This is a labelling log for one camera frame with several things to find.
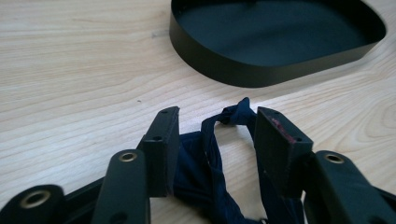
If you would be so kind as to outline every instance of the black tray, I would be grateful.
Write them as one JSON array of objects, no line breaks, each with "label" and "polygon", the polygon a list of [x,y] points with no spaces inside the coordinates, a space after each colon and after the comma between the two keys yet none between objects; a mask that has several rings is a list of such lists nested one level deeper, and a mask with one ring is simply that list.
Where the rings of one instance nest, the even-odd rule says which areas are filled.
[{"label": "black tray", "polygon": [[274,85],[356,61],[386,34],[360,0],[173,0],[179,56],[217,81]]}]

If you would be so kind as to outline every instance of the navy cloth strap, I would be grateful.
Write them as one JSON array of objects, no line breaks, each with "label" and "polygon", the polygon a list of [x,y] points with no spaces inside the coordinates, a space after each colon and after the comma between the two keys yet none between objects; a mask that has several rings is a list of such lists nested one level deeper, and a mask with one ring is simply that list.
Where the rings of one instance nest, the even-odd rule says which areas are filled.
[{"label": "navy cloth strap", "polygon": [[[245,125],[254,139],[256,113],[245,98],[238,105],[223,109],[221,114],[205,119],[201,131],[180,136],[180,150],[174,182],[174,193],[181,201],[201,209],[215,224],[259,224],[261,220],[244,218],[238,204],[227,192],[222,161],[214,126]],[[303,224],[300,199],[282,199],[276,194],[262,165],[257,161],[262,204],[271,224]]]}]

